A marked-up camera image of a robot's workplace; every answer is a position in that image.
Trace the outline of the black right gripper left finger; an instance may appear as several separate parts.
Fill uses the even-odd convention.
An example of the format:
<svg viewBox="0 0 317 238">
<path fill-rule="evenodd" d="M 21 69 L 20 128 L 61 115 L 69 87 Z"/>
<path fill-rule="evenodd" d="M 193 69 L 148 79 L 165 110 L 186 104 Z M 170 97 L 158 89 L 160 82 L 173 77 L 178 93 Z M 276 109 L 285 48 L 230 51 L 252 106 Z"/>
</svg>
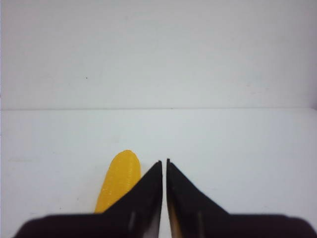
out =
<svg viewBox="0 0 317 238">
<path fill-rule="evenodd" d="M 117 202 L 98 214 L 59 214 L 24 223 L 16 238 L 156 238 L 162 205 L 162 163 L 156 162 Z"/>
</svg>

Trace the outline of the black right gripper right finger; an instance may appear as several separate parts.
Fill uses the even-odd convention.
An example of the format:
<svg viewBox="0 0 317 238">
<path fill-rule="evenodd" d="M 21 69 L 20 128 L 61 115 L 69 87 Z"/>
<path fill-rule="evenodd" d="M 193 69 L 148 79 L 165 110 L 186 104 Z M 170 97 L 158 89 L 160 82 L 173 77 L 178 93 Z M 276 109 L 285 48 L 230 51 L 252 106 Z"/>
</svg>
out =
<svg viewBox="0 0 317 238">
<path fill-rule="evenodd" d="M 315 238 L 304 219 L 279 214 L 232 214 L 166 161 L 166 199 L 175 238 Z"/>
</svg>

